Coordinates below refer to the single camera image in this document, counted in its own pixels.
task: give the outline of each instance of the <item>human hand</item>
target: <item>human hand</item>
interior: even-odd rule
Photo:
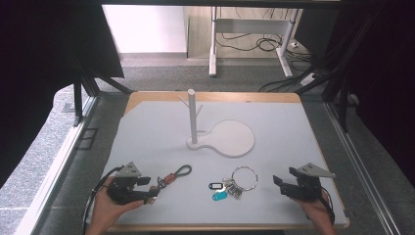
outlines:
[[[322,198],[329,203],[329,197],[325,191],[322,190]],[[332,225],[332,221],[329,216],[329,212],[326,207],[319,201],[315,200],[313,202],[306,202],[297,199],[292,200],[300,204],[302,210],[312,221],[314,226],[317,228],[321,235],[335,235],[336,230]]]
[[[113,179],[113,176],[108,177],[95,196],[94,210],[86,235],[104,234],[123,213],[137,209],[144,204],[143,201],[136,201],[123,206],[115,204],[107,194],[107,187]]]

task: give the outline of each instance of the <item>white wall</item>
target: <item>white wall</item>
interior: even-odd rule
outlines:
[[[186,52],[183,8],[103,6],[119,53]]]

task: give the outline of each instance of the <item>white stand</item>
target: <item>white stand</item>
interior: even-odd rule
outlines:
[[[187,140],[187,146],[191,150],[201,148],[211,148],[220,155],[227,158],[240,158],[249,152],[254,146],[254,135],[251,129],[238,120],[224,120],[219,122],[206,135],[197,135],[196,117],[196,92],[193,89],[188,90],[190,113],[190,129],[192,136]]]
[[[219,32],[233,33],[254,33],[254,34],[284,34],[281,48],[277,48],[278,58],[280,59],[286,77],[292,77],[290,66],[284,54],[290,41],[291,34],[296,24],[299,9],[294,9],[289,21],[287,20],[244,20],[244,19],[218,19],[216,7],[212,7],[211,17],[211,44],[209,55],[209,75],[216,76],[216,34]]]

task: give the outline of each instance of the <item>white board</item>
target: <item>white board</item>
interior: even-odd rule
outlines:
[[[162,189],[154,204],[124,214],[117,224],[311,224],[297,203],[281,195],[272,179],[275,174],[285,182],[295,183],[289,174],[290,166],[313,163],[327,169],[301,103],[198,102],[198,105],[204,106],[198,115],[199,130],[210,130],[224,119],[237,119],[253,131],[253,148],[238,159],[222,157],[212,149],[190,150],[186,145],[191,135],[186,106],[180,101],[140,103],[121,119],[103,175],[131,161],[143,176],[152,177],[150,185],[157,185],[158,176],[165,177],[182,165],[191,165],[193,171]],[[257,172],[257,186],[244,192],[240,200],[228,197],[214,201],[214,191],[208,185],[230,177],[240,165]],[[245,187],[251,186],[249,181],[252,179],[237,179]],[[333,180],[321,178],[321,182],[332,196],[335,223],[347,225]],[[148,190],[150,185],[135,190]]]

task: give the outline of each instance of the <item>round base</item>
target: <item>round base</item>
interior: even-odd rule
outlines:
[[[254,146],[254,134],[251,129],[238,120],[219,122],[209,134],[198,136],[198,143],[192,143],[192,137],[187,140],[191,150],[211,148],[227,158],[239,158]]]

